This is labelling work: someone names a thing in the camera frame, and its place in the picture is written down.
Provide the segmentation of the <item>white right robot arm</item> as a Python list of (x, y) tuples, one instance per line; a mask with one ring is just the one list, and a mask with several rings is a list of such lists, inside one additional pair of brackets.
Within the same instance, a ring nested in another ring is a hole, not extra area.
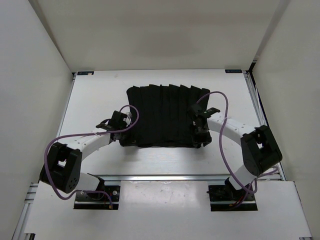
[[(224, 193), (230, 200), (238, 199), (243, 190), (251, 192), (248, 185), (283, 159), (275, 137), (266, 125), (253, 127), (224, 116), (214, 107), (203, 109), (198, 103), (189, 108), (188, 115), (191, 119), (191, 139), (195, 148), (211, 143), (210, 132), (219, 133), (219, 150), (230, 173), (230, 177), (225, 181)], [(243, 164), (235, 172), (231, 171), (223, 152), (223, 137), (241, 147)]]

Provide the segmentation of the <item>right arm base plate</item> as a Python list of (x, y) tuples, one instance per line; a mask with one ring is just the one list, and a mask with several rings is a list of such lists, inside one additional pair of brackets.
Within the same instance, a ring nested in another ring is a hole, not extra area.
[(255, 195), (243, 189), (232, 192), (226, 185), (209, 185), (211, 212), (257, 211)]

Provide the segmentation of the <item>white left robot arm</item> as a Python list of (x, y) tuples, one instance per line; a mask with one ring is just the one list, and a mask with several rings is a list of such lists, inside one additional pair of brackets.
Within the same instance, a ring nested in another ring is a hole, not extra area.
[(82, 162), (99, 149), (119, 141), (135, 124), (130, 112), (114, 111), (86, 133), (62, 135), (53, 139), (44, 151), (43, 167), (39, 180), (50, 185), (59, 198), (61, 193), (73, 195), (87, 192), (93, 200), (105, 194), (102, 180), (95, 175), (81, 172)]

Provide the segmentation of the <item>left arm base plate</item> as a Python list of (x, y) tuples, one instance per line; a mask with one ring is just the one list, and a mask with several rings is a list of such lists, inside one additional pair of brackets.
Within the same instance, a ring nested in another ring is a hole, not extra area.
[(118, 210), (121, 186), (105, 185), (104, 191), (110, 196), (112, 205), (103, 193), (77, 193), (73, 208), (75, 210)]

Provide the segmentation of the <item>black pleated skirt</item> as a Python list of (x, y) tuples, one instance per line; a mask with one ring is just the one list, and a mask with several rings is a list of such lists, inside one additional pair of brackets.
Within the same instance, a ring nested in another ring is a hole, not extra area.
[(132, 120), (136, 125), (124, 133), (123, 147), (201, 148), (192, 140), (190, 106), (199, 101), (207, 109), (207, 88), (184, 85), (132, 86), (127, 89)]

